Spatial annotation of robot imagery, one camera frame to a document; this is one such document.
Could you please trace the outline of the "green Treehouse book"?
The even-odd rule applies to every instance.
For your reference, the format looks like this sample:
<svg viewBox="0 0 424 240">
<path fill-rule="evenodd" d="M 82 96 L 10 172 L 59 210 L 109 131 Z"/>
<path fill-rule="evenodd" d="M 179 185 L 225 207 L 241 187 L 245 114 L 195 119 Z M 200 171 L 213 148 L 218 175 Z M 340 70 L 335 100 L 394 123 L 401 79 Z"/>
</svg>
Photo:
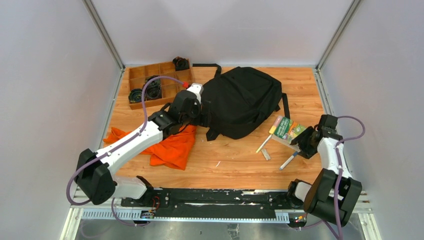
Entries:
<svg viewBox="0 0 424 240">
<path fill-rule="evenodd" d="M 306 127 L 304 125 L 284 116 L 271 139 L 292 148 L 295 151 L 299 151 L 297 145 L 291 145 L 291 141 L 305 129 Z"/>
</svg>

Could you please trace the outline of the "black backpack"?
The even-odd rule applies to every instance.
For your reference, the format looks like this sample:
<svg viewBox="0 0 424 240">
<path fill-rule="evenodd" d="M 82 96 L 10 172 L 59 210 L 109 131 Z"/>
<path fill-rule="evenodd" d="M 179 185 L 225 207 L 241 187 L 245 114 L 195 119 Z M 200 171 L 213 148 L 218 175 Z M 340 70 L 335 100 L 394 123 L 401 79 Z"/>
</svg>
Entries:
<svg viewBox="0 0 424 240">
<path fill-rule="evenodd" d="M 282 83 L 252 67 L 235 67 L 222 72 L 216 63 L 195 63 L 194 67 L 215 67 L 214 77 L 203 85 L 203 110 L 197 125 L 208 128 L 207 141 L 219 135 L 238 140 L 259 127 L 283 105 L 290 118 L 287 94 Z"/>
</svg>

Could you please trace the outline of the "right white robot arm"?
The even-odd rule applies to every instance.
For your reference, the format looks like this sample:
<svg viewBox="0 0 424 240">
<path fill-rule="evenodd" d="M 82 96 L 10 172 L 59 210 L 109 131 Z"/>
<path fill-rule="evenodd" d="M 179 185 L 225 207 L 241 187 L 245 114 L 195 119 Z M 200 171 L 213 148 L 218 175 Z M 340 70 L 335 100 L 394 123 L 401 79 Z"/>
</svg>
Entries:
<svg viewBox="0 0 424 240">
<path fill-rule="evenodd" d="M 362 192 L 362 183 L 353 179 L 344 157 L 348 138 L 337 133 L 337 116 L 323 114 L 319 123 L 307 127 L 289 143 L 299 147 L 299 154 L 309 159 L 319 154 L 322 169 L 313 183 L 295 179 L 288 186 L 286 204 L 326 222 L 344 227 Z"/>
</svg>

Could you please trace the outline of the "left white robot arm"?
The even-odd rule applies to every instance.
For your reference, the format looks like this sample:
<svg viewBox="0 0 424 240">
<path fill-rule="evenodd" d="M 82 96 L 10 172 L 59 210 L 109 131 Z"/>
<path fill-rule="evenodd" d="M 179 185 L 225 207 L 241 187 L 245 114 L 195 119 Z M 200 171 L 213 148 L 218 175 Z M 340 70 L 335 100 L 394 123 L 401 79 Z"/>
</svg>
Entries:
<svg viewBox="0 0 424 240">
<path fill-rule="evenodd" d="M 148 117 L 140 127 L 117 142 L 97 151 L 81 152 L 76 175 L 71 179 L 85 193 L 88 201 L 100 205 L 111 198 L 131 198 L 140 206 L 149 206 L 153 193 L 141 177 L 116 176 L 129 160 L 147 148 L 176 135 L 201 113 L 203 87 L 194 83 L 179 92 L 170 106 Z"/>
</svg>

